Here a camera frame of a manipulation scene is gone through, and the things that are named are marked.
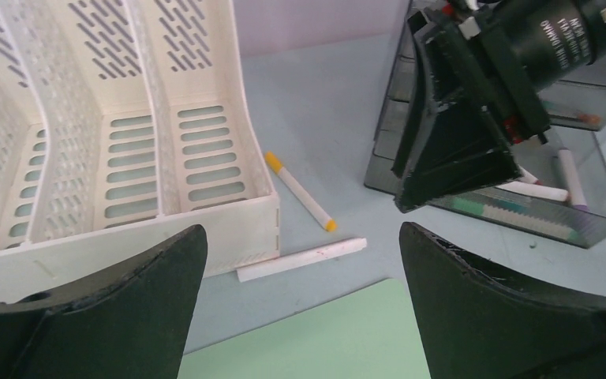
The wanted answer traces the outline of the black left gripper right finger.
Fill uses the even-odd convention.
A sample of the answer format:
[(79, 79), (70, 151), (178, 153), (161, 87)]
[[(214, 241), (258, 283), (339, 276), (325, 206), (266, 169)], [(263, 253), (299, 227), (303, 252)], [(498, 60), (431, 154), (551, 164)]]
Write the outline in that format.
[(434, 378), (606, 378), (606, 296), (500, 265), (404, 223), (399, 247)]

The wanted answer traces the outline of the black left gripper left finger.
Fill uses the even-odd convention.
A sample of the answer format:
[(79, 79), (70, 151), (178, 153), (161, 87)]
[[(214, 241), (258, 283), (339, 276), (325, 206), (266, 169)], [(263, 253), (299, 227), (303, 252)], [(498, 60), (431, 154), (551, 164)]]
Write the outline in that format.
[(175, 378), (207, 256), (195, 225), (79, 280), (0, 302), (0, 378)]

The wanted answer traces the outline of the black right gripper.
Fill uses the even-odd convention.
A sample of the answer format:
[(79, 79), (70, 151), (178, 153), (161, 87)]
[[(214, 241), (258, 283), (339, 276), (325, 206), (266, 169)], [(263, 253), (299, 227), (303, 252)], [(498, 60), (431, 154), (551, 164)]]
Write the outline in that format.
[[(450, 1), (460, 14), (492, 8), (535, 90), (606, 55), (606, 1)], [(499, 186), (520, 171), (499, 124), (496, 91), (453, 20), (418, 10), (408, 20), (415, 80), (392, 166), (395, 205), (411, 212), (449, 195)]]

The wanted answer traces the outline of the teal capped white marker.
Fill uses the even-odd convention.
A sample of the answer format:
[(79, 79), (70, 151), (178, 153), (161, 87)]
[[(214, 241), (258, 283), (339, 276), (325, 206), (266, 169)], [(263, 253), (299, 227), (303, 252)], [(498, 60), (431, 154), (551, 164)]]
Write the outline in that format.
[(477, 201), (472, 201), (465, 198), (455, 197), (451, 200), (451, 207), (454, 209), (469, 212), (474, 215), (482, 216), (494, 211), (505, 211), (505, 212), (526, 212), (528, 208), (524, 205), (509, 201), (498, 201), (495, 205), (484, 204)]

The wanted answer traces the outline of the transparent grey drawer box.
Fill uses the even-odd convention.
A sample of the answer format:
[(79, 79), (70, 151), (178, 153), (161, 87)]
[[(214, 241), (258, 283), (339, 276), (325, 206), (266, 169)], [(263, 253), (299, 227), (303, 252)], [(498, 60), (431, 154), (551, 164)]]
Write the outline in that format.
[[(606, 160), (600, 142), (606, 138), (606, 57), (593, 66), (578, 69), (541, 93), (552, 128), (546, 142), (531, 140), (514, 147), (514, 156), (523, 168), (526, 182), (567, 190), (557, 152), (567, 148), (574, 155), (589, 211), (565, 202), (529, 197), (497, 188), (441, 198), (434, 205), (464, 216), (504, 225), (546, 238), (589, 248), (606, 239)], [(597, 114), (596, 127), (559, 118), (560, 114), (580, 111)], [(494, 211), (478, 216), (451, 207), (455, 197), (495, 205), (509, 201), (524, 205), (526, 212)]]

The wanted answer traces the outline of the brown capped white marker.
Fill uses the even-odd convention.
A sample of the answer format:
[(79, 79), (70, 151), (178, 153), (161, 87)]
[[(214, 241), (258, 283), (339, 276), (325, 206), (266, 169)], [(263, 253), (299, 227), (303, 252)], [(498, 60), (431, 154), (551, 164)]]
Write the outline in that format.
[(559, 118), (565, 119), (572, 122), (580, 122), (587, 126), (596, 127), (601, 124), (601, 117), (597, 114), (588, 114), (580, 111), (573, 111), (572, 113), (560, 114)]

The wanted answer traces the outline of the purple capped marker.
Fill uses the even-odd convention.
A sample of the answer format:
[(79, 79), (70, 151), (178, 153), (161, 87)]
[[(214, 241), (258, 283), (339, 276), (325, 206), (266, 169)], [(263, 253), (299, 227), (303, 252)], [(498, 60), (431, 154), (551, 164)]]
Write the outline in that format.
[(588, 203), (583, 192), (582, 183), (575, 165), (572, 151), (567, 148), (561, 148), (557, 154), (559, 165), (563, 173), (563, 180), (569, 193), (570, 205), (573, 208), (588, 212)]

